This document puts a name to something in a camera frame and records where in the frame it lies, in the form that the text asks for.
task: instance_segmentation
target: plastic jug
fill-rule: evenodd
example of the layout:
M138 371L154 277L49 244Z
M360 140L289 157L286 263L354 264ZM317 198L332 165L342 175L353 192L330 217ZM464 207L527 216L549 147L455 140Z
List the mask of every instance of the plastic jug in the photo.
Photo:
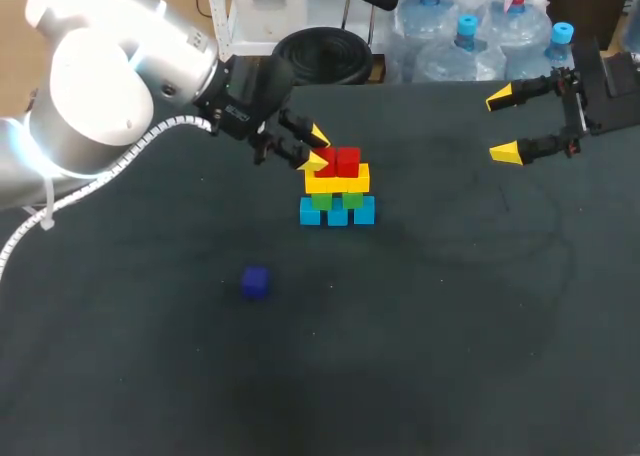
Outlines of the plastic jug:
M537 44L546 44L551 36L551 20L544 7L513 0L505 12L505 1L494 1L480 30L482 37L499 45L509 56Z
M476 38L478 18L460 16L458 33L447 43L418 55L415 81L491 81L504 79L507 59L497 46Z
M457 14L453 0L402 0L385 51L386 81L411 82L420 50L438 38L452 38Z
M551 43L522 50L507 58L507 79L534 79L549 76L553 68L573 69L572 37L573 26L557 23L553 26Z
M622 36L622 45L630 53L640 53L640 2L636 2Z

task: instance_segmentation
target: cyan block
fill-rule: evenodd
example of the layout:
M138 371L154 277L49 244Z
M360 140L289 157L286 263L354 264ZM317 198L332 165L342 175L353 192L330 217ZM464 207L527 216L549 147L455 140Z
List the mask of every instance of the cyan block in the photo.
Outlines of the cyan block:
M341 198L334 198L331 211L327 211L327 224L329 226L349 225L349 210L344 209Z
M269 295L269 270L249 266L242 275L242 294L247 299L264 299Z
M311 198L300 198L300 225L320 226L320 221L320 211L313 209Z
M376 197L365 196L364 204L359 209L353 210L353 224L376 224Z

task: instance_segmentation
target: red block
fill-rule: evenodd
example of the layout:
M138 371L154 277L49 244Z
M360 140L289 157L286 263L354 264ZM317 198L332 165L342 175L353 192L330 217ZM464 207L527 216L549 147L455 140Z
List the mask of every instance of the red block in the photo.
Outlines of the red block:
M326 168L315 172L316 178L335 178L336 177L336 148L319 148L314 149L314 153L320 156L322 159L329 162Z
M357 178L360 169L360 148L338 149L339 178Z

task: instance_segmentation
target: wooden floor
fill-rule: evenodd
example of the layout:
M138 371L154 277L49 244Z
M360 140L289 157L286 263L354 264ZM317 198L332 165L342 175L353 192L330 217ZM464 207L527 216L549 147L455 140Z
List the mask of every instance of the wooden floor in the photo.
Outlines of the wooden floor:
M213 33L210 19L196 10L195 0L166 0L169 5ZM26 0L0 0L0 116L24 112L29 93L40 85L50 60L43 38L24 19ZM200 8L210 13L209 0Z

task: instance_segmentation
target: dark table surface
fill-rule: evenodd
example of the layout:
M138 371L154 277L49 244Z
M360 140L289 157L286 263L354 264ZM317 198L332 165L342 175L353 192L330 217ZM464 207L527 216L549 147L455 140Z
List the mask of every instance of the dark table surface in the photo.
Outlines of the dark table surface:
M498 86L296 92L362 147L373 228L299 227L301 174L179 129L34 230L0 289L0 455L631 451L640 130L492 164L562 122L553 96L487 113Z

